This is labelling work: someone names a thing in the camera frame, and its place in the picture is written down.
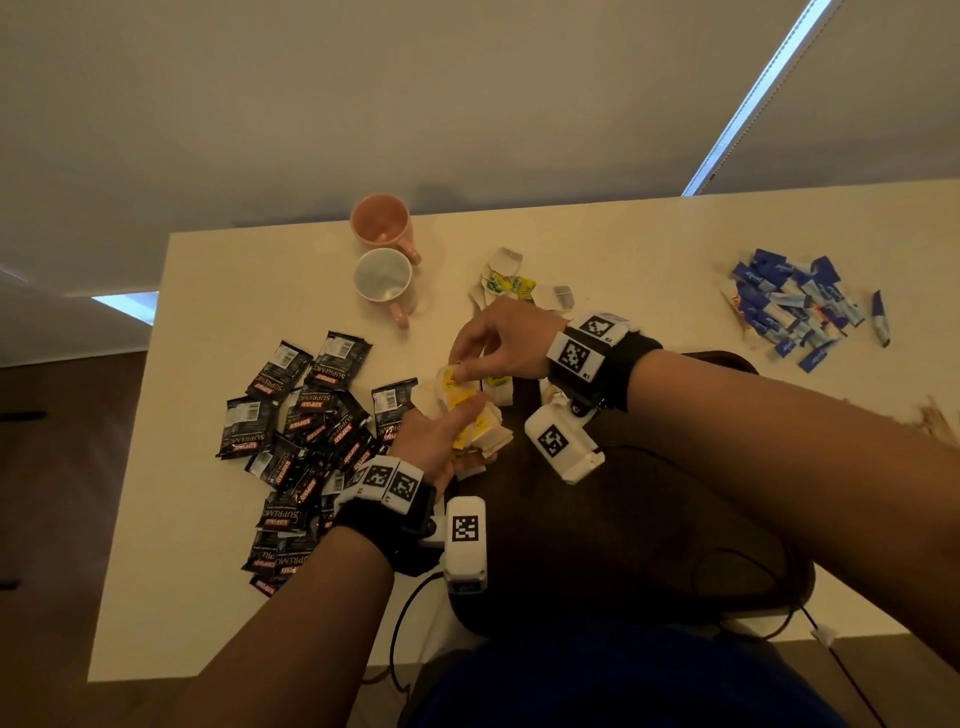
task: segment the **cup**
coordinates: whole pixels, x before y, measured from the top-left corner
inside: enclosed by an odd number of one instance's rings
[[[417,306],[417,296],[414,269],[403,253],[394,248],[364,253],[353,269],[353,286],[367,301],[389,306],[397,326],[410,327],[407,314]]]
[[[393,195],[371,195],[358,202],[350,213],[350,229],[364,245],[396,248],[414,265],[420,253],[414,248],[414,225],[410,210]]]

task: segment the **pile of coffee sachets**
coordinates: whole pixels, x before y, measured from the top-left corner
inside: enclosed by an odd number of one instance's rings
[[[404,412],[413,407],[416,379],[379,387],[372,392],[376,437],[367,429],[371,415],[348,388],[371,347],[357,336],[330,331],[314,358],[283,341],[247,395],[227,402],[217,457],[249,457],[245,470],[273,488],[242,567],[266,596],[306,561],[332,524],[333,501],[345,481],[387,452]],[[278,432],[288,397],[294,399]]]

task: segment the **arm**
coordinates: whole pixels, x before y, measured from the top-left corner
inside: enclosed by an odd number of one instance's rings
[[[450,359],[464,359],[463,378],[546,376],[546,350],[563,327],[498,299],[464,327]],[[672,352],[637,362],[628,408],[645,447],[960,667],[960,450],[851,404]]]
[[[484,407],[478,395],[436,421],[412,412],[391,454],[426,473],[438,496],[454,474],[453,441]],[[360,688],[394,572],[366,537],[334,526],[296,575],[220,650],[180,699],[173,724],[342,726]]]

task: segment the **person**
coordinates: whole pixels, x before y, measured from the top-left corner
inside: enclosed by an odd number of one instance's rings
[[[544,377],[565,324],[498,299],[463,327],[450,363],[464,381]],[[659,349],[629,372],[626,402],[644,447],[700,477],[960,667],[960,450],[852,404]],[[442,493],[453,440],[483,404],[475,396],[436,421],[409,413],[391,455],[422,469]],[[746,431],[762,431],[765,446]],[[344,725],[393,584],[381,549],[335,525],[185,691],[176,724]],[[730,641],[604,621],[490,640],[443,675],[405,722],[842,725],[798,676]]]

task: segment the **forearm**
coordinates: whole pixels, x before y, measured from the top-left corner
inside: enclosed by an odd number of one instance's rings
[[[193,681],[175,725],[346,724],[393,585],[371,542],[334,528]]]
[[[960,450],[866,410],[671,352],[640,359],[648,447],[960,665]]]

